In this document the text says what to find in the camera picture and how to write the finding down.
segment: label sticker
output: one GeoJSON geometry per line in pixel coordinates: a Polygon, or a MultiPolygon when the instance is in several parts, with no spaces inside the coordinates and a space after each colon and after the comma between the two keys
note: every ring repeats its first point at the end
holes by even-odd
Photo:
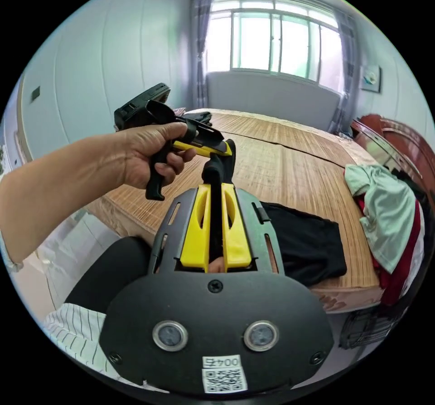
{"type": "Polygon", "coordinates": [[[248,389],[240,355],[203,356],[204,391],[228,394],[248,389]]]}

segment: black handle grip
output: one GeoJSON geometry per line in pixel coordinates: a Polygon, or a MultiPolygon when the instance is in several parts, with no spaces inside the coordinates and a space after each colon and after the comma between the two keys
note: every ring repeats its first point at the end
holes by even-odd
{"type": "Polygon", "coordinates": [[[155,170],[156,163],[167,163],[166,158],[172,149],[172,142],[166,142],[163,148],[151,158],[150,181],[146,185],[145,198],[152,201],[164,201],[162,187],[164,178],[155,170]]]}

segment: bed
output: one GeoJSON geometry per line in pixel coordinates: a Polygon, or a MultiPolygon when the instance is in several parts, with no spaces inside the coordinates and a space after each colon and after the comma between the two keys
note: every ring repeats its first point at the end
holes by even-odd
{"type": "MultiPolygon", "coordinates": [[[[217,109],[213,127],[234,140],[237,161],[233,177],[242,188],[264,202],[338,222],[348,271],[311,290],[327,312],[346,312],[377,304],[382,296],[370,250],[359,223],[362,214],[346,186],[346,164],[375,164],[376,160],[351,139],[258,114],[217,109]]],[[[88,212],[124,236],[152,243],[172,199],[202,182],[206,159],[188,163],[177,182],[164,188],[164,202],[150,202],[129,186],[109,192],[89,204],[88,212]]]]}

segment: picture frame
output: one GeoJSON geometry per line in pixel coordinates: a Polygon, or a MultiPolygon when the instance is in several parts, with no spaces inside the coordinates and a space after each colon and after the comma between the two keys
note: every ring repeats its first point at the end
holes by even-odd
{"type": "Polygon", "coordinates": [[[364,91],[380,93],[381,68],[379,65],[367,65],[361,67],[359,87],[364,91]]]}

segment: qr code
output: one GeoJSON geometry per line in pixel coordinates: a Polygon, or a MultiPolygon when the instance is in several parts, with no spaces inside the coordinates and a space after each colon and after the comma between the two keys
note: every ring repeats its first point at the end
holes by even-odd
{"type": "Polygon", "coordinates": [[[231,369],[203,369],[206,393],[236,393],[247,389],[245,374],[241,367],[231,369]]]}

